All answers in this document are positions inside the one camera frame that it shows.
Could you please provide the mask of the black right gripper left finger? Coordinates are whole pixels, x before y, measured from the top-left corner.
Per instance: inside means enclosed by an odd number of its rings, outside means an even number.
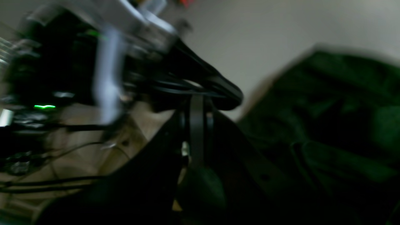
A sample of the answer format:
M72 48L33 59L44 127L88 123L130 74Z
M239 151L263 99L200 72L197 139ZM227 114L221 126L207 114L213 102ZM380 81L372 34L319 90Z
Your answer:
M173 211L189 153L192 118L201 122L203 96L193 95L125 165L81 191L56 199L36 225L180 225Z

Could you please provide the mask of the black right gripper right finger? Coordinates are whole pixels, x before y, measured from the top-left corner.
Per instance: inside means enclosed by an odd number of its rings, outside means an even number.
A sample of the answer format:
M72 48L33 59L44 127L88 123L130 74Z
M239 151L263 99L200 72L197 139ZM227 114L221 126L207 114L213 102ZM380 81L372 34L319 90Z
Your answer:
M204 97L204 163L222 182L229 225L311 225L304 182L264 157L236 124Z

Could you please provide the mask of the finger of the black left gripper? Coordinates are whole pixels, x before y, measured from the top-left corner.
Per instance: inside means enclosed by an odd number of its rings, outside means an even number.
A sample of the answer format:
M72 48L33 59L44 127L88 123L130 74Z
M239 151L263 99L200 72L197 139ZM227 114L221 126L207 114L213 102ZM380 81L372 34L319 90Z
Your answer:
M222 111L231 111L244 100L240 88L178 40L151 66L150 102L155 111L168 111L193 94L210 97Z

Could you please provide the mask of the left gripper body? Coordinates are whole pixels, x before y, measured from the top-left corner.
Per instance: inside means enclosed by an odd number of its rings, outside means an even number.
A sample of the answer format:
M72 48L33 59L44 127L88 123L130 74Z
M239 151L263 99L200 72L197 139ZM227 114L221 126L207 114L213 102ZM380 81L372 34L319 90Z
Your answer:
M166 51L144 32L176 37L159 17L168 0L51 0L28 12L1 39L1 131L43 132L65 107L100 108L100 124L122 112L124 58Z

